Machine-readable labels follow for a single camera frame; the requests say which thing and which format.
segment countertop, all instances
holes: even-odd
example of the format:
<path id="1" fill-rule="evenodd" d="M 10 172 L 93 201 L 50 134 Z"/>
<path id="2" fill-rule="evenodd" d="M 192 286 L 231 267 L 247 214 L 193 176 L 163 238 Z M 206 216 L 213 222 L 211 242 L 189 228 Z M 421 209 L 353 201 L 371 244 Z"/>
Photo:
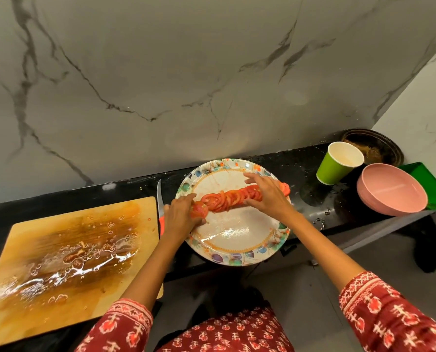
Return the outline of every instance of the countertop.
<path id="1" fill-rule="evenodd" d="M 357 168 L 341 183 L 332 187 L 317 181 L 316 171 L 327 151 L 327 146 L 328 143 L 325 143 L 245 159 L 261 165 L 282 182 L 288 183 L 291 188 L 290 199 L 294 207 L 326 236 L 388 218 L 372 211 L 359 199 L 356 193 L 356 180 L 361 168 Z M 162 183 L 162 198 L 164 203 L 168 204 L 174 198 L 182 180 L 193 168 L 0 203 L 0 254 L 13 224 L 121 201 L 156 196 L 159 179 Z M 282 250 L 285 251 L 297 243 L 298 239 L 291 235 Z M 177 252 L 165 281 L 201 273 L 216 267 L 219 265 L 195 254 L 184 243 Z M 26 341 L 43 338 L 43 336 L 33 337 Z"/>

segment person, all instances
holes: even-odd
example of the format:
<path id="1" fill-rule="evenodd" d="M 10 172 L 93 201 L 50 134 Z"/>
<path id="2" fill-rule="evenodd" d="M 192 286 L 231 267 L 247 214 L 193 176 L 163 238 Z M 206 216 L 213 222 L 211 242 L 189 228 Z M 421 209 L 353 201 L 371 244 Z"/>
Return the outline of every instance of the person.
<path id="1" fill-rule="evenodd" d="M 366 352 L 436 351 L 436 322 L 422 314 L 397 290 L 374 273 L 364 270 L 316 230 L 286 200 L 270 177 L 245 173 L 256 183 L 262 201 L 245 203 L 289 227 L 311 252 L 340 292 L 340 308 Z M 153 317 L 150 313 L 168 266 L 195 225 L 189 216 L 195 194 L 164 207 L 164 234 L 145 265 L 120 300 L 97 322 L 76 352 L 143 351 Z M 207 319 L 184 331 L 160 352 L 242 351 L 292 352 L 273 310 L 260 304 L 239 312 Z"/>

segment sleeve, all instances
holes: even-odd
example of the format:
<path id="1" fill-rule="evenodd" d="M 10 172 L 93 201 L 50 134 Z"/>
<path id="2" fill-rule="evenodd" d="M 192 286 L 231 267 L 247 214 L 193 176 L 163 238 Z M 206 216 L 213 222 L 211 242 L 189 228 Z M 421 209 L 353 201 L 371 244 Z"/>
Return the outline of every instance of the sleeve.
<path id="1" fill-rule="evenodd" d="M 436 323 L 372 272 L 353 278 L 340 308 L 366 352 L 436 351 Z"/>
<path id="2" fill-rule="evenodd" d="M 75 352 L 143 351 L 152 324 L 153 316 L 143 305 L 120 299 L 93 326 Z"/>

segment wooden cutting board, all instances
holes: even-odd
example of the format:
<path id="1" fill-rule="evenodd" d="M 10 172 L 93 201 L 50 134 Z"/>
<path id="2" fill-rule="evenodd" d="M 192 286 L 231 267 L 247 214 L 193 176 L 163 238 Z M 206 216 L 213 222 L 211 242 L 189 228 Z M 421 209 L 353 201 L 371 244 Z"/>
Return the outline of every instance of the wooden cutting board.
<path id="1" fill-rule="evenodd" d="M 15 224 L 0 257 L 0 345 L 103 315 L 157 243 L 154 197 Z"/>

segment red knife handle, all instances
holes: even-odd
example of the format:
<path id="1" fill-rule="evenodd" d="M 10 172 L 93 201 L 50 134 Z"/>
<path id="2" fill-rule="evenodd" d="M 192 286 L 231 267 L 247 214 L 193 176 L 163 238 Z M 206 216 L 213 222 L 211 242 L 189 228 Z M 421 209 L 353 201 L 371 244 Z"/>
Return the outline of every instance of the red knife handle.
<path id="1" fill-rule="evenodd" d="M 159 229 L 160 229 L 160 233 L 159 233 L 159 236 L 161 237 L 162 236 L 162 234 L 164 233 L 164 216 L 161 216 L 160 218 L 159 218 Z"/>

